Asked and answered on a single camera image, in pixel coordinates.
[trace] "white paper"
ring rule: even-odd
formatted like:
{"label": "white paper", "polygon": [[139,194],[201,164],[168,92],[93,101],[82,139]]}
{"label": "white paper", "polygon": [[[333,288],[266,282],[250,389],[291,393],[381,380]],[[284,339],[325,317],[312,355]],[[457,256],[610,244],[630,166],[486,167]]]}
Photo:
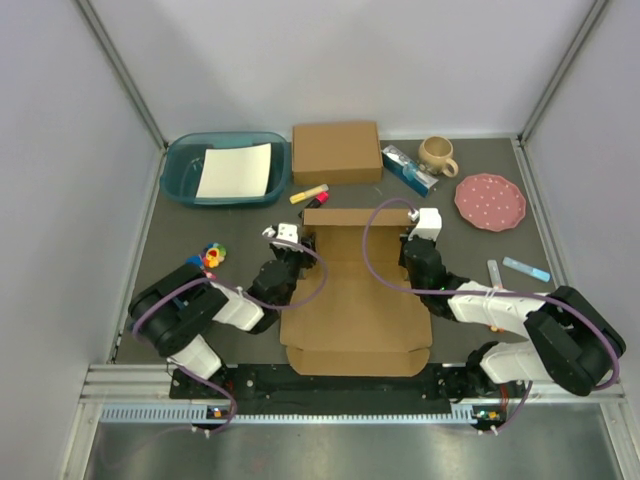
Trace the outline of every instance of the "white paper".
{"label": "white paper", "polygon": [[196,198],[260,197],[267,191],[271,144],[205,152]]}

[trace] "cardboard box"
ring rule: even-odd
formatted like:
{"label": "cardboard box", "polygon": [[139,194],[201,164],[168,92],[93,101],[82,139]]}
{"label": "cardboard box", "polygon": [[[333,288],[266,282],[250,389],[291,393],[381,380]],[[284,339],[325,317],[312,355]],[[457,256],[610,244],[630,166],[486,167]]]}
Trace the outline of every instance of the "cardboard box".
{"label": "cardboard box", "polygon": [[[305,210],[305,229],[327,261],[324,290],[303,307],[282,312],[280,341],[302,375],[409,377],[429,359],[431,317],[415,295],[382,285],[362,258],[362,233],[372,210]],[[383,278],[402,286],[400,233],[406,210],[380,212],[369,236],[369,257]],[[316,266],[298,281],[292,303],[308,297],[322,279]]]}
{"label": "cardboard box", "polygon": [[293,182],[348,185],[382,180],[375,122],[342,122],[293,127]]}

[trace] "light blue pen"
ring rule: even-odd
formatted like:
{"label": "light blue pen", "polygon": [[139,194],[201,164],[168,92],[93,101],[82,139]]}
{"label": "light blue pen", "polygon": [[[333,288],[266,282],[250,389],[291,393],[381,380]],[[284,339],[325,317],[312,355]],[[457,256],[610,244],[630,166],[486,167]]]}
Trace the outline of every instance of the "light blue pen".
{"label": "light blue pen", "polygon": [[524,273],[525,275],[529,275],[533,278],[537,278],[538,280],[541,280],[543,282],[548,282],[549,280],[551,280],[550,273],[532,267],[531,265],[527,265],[526,263],[519,262],[510,257],[504,257],[504,259],[502,260],[502,264],[505,267],[513,268],[518,272]]}

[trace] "white wall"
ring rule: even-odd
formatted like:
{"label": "white wall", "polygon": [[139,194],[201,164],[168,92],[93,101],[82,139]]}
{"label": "white wall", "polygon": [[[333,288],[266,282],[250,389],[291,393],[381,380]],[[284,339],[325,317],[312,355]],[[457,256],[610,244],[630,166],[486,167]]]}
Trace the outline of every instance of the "white wall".
{"label": "white wall", "polygon": [[0,70],[0,477],[49,479],[158,154],[72,2],[3,2]]}
{"label": "white wall", "polygon": [[165,136],[520,132],[592,0],[94,0]]}
{"label": "white wall", "polygon": [[575,284],[627,341],[640,420],[640,2],[614,0],[530,151]]}

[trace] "red marker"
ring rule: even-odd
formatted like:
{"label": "red marker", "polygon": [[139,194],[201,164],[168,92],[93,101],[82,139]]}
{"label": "red marker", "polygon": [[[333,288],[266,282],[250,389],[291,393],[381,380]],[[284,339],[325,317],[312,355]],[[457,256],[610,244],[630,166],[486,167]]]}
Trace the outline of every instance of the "red marker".
{"label": "red marker", "polygon": [[[320,208],[322,205],[324,205],[327,200],[329,200],[329,192],[322,192],[319,193],[316,198],[314,198],[313,200],[311,200],[306,207],[304,207],[304,210],[306,210],[307,208]],[[301,210],[300,213],[298,214],[298,217],[302,218],[302,216],[304,215],[304,210]]]}

